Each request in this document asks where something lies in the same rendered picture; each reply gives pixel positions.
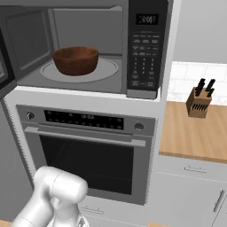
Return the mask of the black microwave door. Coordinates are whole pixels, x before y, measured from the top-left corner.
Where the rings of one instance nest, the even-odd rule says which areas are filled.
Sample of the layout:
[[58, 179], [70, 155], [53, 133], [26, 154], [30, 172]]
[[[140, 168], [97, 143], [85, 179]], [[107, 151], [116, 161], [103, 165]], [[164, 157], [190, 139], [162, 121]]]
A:
[[12, 63], [0, 29], [0, 100], [17, 86]]

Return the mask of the white drawer front under oven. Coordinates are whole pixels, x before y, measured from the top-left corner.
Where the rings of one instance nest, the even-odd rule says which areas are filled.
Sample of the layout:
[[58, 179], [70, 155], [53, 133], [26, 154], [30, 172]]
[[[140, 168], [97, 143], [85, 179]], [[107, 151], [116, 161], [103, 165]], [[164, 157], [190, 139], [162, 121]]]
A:
[[[104, 214], [86, 212], [81, 209], [83, 206], [99, 207]], [[79, 209], [90, 227], [147, 227], [148, 224], [146, 206], [87, 196], [79, 204]]]

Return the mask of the grey microwave turntable plate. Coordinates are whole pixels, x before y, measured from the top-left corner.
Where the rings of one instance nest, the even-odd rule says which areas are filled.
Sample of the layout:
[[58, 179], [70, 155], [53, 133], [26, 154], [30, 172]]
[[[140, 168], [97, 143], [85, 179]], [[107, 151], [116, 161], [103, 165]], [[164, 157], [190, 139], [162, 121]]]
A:
[[86, 75], [72, 76], [62, 74], [53, 61], [42, 67], [40, 72], [43, 77], [55, 82], [84, 83], [103, 80], [116, 74], [118, 70], [119, 66], [112, 60], [99, 58], [96, 69]]

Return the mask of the white cupboard door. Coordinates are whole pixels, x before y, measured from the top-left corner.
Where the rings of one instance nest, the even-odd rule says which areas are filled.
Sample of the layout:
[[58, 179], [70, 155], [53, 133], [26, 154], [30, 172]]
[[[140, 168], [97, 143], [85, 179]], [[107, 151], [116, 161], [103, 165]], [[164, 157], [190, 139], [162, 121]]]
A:
[[211, 227], [218, 213], [218, 209], [215, 213], [213, 209], [221, 190], [227, 192], [223, 182], [155, 174], [149, 219], [172, 227]]

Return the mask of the oven door with dark glass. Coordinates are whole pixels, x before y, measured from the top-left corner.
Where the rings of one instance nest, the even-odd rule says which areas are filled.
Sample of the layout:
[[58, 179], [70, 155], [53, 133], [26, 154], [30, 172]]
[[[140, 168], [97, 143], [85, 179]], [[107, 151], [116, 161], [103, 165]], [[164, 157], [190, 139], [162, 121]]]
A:
[[88, 183], [88, 194], [108, 200], [144, 205], [148, 189], [152, 138], [135, 134], [84, 129], [34, 127], [43, 131], [102, 139], [144, 140], [145, 147], [104, 144], [25, 132], [35, 167], [51, 166]]

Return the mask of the grey microwave oven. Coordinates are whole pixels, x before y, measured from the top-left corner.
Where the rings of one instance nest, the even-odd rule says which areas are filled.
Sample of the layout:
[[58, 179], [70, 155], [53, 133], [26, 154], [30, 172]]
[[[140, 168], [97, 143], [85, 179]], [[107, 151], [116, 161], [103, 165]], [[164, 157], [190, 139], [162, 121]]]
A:
[[[155, 99], [163, 78], [172, 0], [0, 0], [0, 29], [20, 86]], [[119, 66], [95, 82], [55, 82], [40, 70], [56, 50], [92, 47]]]

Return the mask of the steel built-in oven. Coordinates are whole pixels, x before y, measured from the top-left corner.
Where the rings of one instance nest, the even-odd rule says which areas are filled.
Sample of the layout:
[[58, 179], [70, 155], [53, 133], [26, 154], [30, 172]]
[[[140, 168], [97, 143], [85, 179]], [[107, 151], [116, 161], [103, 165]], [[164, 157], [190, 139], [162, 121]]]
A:
[[[156, 123], [154, 118], [107, 113], [89, 113], [75, 110], [23, 105], [18, 105], [17, 111], [23, 132], [26, 127], [45, 126], [63, 129], [84, 129], [101, 132], [106, 131], [122, 134], [135, 134], [151, 137], [152, 141], [154, 139]], [[33, 113], [35, 117], [29, 120], [27, 118], [27, 112]], [[136, 123], [142, 123], [144, 129], [136, 130]]]

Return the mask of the brown wooden bowl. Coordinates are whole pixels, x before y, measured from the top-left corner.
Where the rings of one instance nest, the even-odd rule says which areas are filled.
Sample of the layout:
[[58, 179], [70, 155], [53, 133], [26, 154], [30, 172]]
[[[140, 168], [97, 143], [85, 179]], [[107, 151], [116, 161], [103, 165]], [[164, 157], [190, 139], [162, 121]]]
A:
[[90, 47], [68, 47], [52, 54], [56, 68], [65, 75], [79, 76], [92, 73], [98, 64], [98, 50]]

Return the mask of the white tall appliance cabinet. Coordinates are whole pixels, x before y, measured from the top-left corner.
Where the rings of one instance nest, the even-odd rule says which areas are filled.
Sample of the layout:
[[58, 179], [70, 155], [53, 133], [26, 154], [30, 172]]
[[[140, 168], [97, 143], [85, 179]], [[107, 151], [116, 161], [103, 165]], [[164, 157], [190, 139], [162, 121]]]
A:
[[0, 186], [0, 208], [4, 210], [6, 218], [14, 218], [26, 205], [34, 190], [35, 172], [39, 169], [35, 167], [28, 149], [17, 111], [17, 106], [23, 105], [154, 118], [156, 123], [152, 141], [148, 190], [145, 204], [140, 205], [148, 207], [148, 223], [151, 222], [149, 211], [151, 209], [153, 166], [160, 146], [160, 134], [182, 0], [172, 0], [172, 2], [166, 59], [162, 68], [163, 78], [155, 99], [130, 98], [119, 93], [53, 89], [17, 84], [0, 100], [0, 113], [4, 115], [4, 121], [0, 123], [0, 173], [8, 176], [11, 181], [7, 186]]

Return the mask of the wooden knife block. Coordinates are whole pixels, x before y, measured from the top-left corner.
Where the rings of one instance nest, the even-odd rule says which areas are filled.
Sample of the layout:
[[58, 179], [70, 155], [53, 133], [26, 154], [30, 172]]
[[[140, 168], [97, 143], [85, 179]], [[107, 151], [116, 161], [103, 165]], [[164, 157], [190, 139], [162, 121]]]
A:
[[211, 79], [208, 86], [204, 87], [205, 79], [201, 78], [198, 85], [192, 89], [186, 101], [186, 109], [189, 117], [206, 118], [207, 109], [212, 100], [215, 79]]

